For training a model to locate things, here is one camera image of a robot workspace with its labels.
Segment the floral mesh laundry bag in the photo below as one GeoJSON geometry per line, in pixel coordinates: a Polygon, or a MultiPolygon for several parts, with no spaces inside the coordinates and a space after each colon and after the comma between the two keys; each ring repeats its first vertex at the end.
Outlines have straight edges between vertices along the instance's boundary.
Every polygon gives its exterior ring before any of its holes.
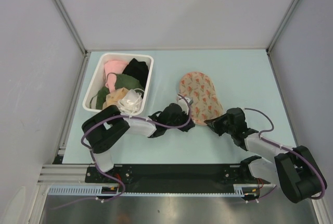
{"type": "Polygon", "coordinates": [[[206,125],[206,120],[224,114],[211,78],[199,71],[185,74],[180,80],[180,93],[193,100],[191,118],[197,125],[206,125]]]}

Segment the white plastic bin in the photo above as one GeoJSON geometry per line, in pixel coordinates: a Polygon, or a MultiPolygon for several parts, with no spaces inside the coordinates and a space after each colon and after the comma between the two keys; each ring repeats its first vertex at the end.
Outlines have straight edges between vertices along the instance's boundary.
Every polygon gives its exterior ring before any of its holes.
{"type": "Polygon", "coordinates": [[[97,100],[97,93],[98,91],[105,85],[104,81],[104,65],[107,61],[110,60],[122,60],[127,61],[128,63],[135,58],[137,61],[144,61],[148,66],[148,78],[146,82],[146,87],[143,95],[143,101],[141,103],[141,107],[134,115],[140,115],[145,108],[145,104],[148,97],[148,92],[150,89],[151,84],[151,76],[153,70],[154,59],[149,55],[142,55],[142,54],[129,54],[129,53],[100,53],[98,55],[98,62],[94,66],[94,73],[90,78],[89,86],[86,89],[86,93],[82,102],[82,106],[86,111],[89,111],[93,115],[99,113],[100,110],[96,109],[96,100],[97,100]]]}

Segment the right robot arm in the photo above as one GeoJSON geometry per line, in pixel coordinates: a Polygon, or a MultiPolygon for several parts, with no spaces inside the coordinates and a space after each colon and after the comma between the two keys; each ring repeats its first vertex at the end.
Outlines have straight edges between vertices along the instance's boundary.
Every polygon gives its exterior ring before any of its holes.
{"type": "Polygon", "coordinates": [[[281,188],[293,203],[310,198],[320,200],[325,195],[327,182],[312,153],[305,146],[290,147],[263,136],[247,126],[244,110],[231,108],[225,114],[205,120],[216,134],[228,134],[234,144],[255,154],[244,160],[240,177],[246,183],[263,179],[281,188]]]}

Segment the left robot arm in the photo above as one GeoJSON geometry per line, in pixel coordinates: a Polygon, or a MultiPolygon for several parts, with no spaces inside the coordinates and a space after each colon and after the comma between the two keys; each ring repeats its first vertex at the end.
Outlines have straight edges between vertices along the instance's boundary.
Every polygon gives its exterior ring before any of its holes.
{"type": "Polygon", "coordinates": [[[148,117],[123,115],[112,105],[82,124],[84,134],[81,144],[89,149],[92,160],[98,167],[98,178],[109,182],[115,176],[110,149],[123,135],[157,138],[168,129],[188,132],[194,126],[189,110],[184,111],[176,103],[171,103],[163,111],[157,111],[148,117]]]}

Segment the white bra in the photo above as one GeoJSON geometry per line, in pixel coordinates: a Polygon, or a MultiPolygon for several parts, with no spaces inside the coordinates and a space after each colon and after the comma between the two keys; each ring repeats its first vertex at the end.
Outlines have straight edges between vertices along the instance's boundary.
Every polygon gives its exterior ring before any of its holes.
{"type": "Polygon", "coordinates": [[[118,100],[118,109],[128,115],[134,115],[139,112],[143,102],[143,89],[131,89],[124,98],[118,100]]]}

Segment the green bra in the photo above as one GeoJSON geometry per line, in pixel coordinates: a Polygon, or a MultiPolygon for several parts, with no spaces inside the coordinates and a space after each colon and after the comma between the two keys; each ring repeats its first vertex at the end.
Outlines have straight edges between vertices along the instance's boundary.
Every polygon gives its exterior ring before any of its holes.
{"type": "MultiPolygon", "coordinates": [[[[115,89],[120,89],[120,88],[126,88],[128,90],[131,89],[143,89],[145,92],[145,88],[142,87],[139,83],[139,81],[131,76],[128,76],[126,74],[116,74],[117,80],[115,83],[115,89]]],[[[109,89],[104,85],[100,87],[97,91],[97,94],[94,95],[90,102],[89,102],[89,107],[92,108],[92,102],[94,98],[96,98],[96,109],[101,110],[103,103],[106,101],[106,96],[109,94],[110,91],[109,89]]]]}

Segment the beige bra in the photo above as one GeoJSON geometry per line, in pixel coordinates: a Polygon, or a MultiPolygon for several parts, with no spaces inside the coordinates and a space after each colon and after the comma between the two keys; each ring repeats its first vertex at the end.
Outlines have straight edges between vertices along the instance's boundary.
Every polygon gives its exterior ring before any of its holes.
{"type": "Polygon", "coordinates": [[[111,105],[117,105],[118,101],[123,99],[129,92],[126,88],[117,89],[106,96],[106,101],[103,103],[102,109],[105,109],[111,105]]]}

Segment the black garment in bin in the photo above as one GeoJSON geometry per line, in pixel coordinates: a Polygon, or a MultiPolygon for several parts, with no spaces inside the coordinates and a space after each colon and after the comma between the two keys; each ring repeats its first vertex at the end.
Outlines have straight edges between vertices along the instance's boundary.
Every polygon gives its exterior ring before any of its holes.
{"type": "Polygon", "coordinates": [[[137,79],[142,87],[146,87],[149,69],[144,61],[133,58],[123,70],[123,74],[137,79]]]}

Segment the pink garment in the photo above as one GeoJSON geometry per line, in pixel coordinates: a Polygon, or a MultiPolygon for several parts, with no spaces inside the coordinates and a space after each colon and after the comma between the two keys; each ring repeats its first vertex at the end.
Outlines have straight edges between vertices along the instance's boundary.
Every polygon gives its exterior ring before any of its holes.
{"type": "Polygon", "coordinates": [[[105,86],[109,89],[110,92],[115,90],[115,83],[117,80],[116,74],[121,74],[127,65],[128,62],[123,60],[109,60],[104,64],[106,77],[105,86]]]}

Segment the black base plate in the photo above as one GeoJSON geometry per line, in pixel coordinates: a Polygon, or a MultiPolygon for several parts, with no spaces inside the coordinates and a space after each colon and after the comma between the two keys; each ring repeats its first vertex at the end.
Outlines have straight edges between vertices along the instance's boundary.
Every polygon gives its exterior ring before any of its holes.
{"type": "Polygon", "coordinates": [[[234,184],[263,185],[240,164],[123,164],[108,175],[121,180],[125,189],[177,189],[199,191],[204,187],[220,189],[234,184]]]}

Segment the aluminium frame rail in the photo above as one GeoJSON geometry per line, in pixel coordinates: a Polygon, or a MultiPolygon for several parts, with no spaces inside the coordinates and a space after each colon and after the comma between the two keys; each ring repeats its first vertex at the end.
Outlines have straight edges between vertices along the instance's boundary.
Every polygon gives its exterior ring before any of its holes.
{"type": "Polygon", "coordinates": [[[80,185],[85,183],[88,165],[44,165],[37,183],[40,185],[80,185]]]}

